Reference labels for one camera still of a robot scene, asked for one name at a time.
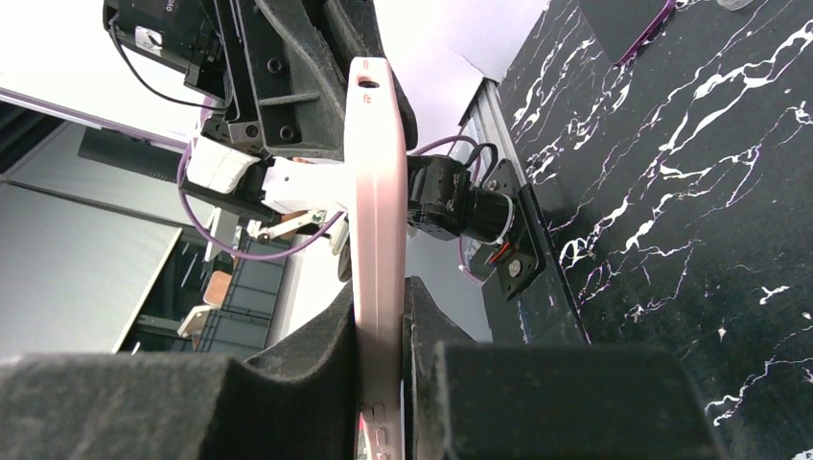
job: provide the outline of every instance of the zip tie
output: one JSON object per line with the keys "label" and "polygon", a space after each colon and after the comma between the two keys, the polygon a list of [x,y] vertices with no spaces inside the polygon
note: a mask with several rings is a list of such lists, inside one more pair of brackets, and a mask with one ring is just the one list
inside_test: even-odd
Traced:
{"label": "zip tie", "polygon": [[503,196],[505,196],[505,199],[508,200],[508,218],[505,220],[505,226],[502,227],[502,233],[499,234],[497,239],[486,243],[486,245],[489,246],[493,246],[495,244],[502,245],[504,243],[505,235],[508,235],[508,230],[511,230],[511,226],[514,224],[514,200],[511,199],[511,196]]}

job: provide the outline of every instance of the pink phone case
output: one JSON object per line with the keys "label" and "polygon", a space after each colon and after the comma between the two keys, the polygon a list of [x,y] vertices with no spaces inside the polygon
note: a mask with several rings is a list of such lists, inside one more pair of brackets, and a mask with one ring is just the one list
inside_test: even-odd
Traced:
{"label": "pink phone case", "polygon": [[395,85],[383,58],[350,67],[344,161],[353,296],[368,458],[401,460],[401,324],[407,233],[407,152]]}

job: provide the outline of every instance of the purple phone case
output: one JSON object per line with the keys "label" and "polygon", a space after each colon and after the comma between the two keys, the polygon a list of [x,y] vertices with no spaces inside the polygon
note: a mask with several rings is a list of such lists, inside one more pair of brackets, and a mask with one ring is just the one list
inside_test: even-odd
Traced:
{"label": "purple phone case", "polygon": [[659,12],[658,15],[655,16],[655,19],[652,20],[652,23],[650,23],[646,27],[643,33],[635,41],[635,43],[632,44],[630,49],[627,50],[626,53],[624,53],[624,56],[619,61],[613,62],[613,65],[624,65],[627,62],[629,62],[630,59],[638,51],[640,46],[643,44],[643,42],[646,41],[646,38],[648,38],[649,35],[655,32],[655,29],[658,29],[658,26],[660,26],[663,23],[663,21],[665,21],[669,17],[669,14],[671,14],[675,10],[676,3],[677,0],[666,0],[665,4],[663,5],[663,10],[661,10],[661,12]]}

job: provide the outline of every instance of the gray wall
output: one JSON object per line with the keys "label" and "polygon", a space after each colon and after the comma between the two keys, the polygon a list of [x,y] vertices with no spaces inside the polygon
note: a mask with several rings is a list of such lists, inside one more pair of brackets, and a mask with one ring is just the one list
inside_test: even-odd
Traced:
{"label": "gray wall", "polygon": [[0,185],[0,358],[116,351],[178,235]]}
{"label": "gray wall", "polygon": [[406,276],[419,276],[437,307],[478,342],[491,342],[482,287],[457,268],[457,240],[440,241],[418,233],[406,244]]}

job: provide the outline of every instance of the black cable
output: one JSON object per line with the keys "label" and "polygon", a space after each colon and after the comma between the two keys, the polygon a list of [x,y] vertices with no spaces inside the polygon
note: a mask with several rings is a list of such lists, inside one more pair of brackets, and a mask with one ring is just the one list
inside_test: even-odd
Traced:
{"label": "black cable", "polygon": [[167,100],[167,101],[169,101],[171,103],[187,105],[187,106],[190,106],[190,107],[205,108],[207,110],[213,110],[213,111],[216,111],[216,112],[224,112],[226,110],[227,107],[213,107],[211,105],[204,105],[202,103],[188,103],[186,101],[181,101],[180,99],[171,98],[171,97],[167,96],[166,94],[163,94],[163,93],[157,91],[156,89],[152,88],[152,86],[149,86],[147,84],[147,82],[144,81],[144,79],[142,79],[140,75],[138,75],[138,72],[135,70],[135,67],[132,66],[132,62],[129,61],[129,57],[127,57],[127,55],[125,54],[125,50],[122,47],[122,43],[119,41],[118,35],[116,35],[116,22],[117,22],[117,20],[118,20],[118,14],[113,16],[113,18],[110,19],[110,23],[109,23],[110,38],[113,39],[113,45],[115,45],[116,51],[119,52],[119,56],[122,57],[125,64],[129,68],[129,71],[132,72],[132,75],[141,84],[143,84],[145,88],[149,89],[152,94],[154,94],[155,96],[158,96],[159,98]]}
{"label": "black cable", "polygon": [[483,180],[488,178],[491,173],[494,172],[494,168],[497,167],[497,146],[490,143],[483,143],[477,144],[477,147],[472,149],[472,154],[469,156],[469,160],[464,163],[466,168],[470,168],[474,165],[475,160],[482,154],[483,149],[488,149],[491,152],[491,161],[488,162],[488,169],[485,171],[483,175]]}

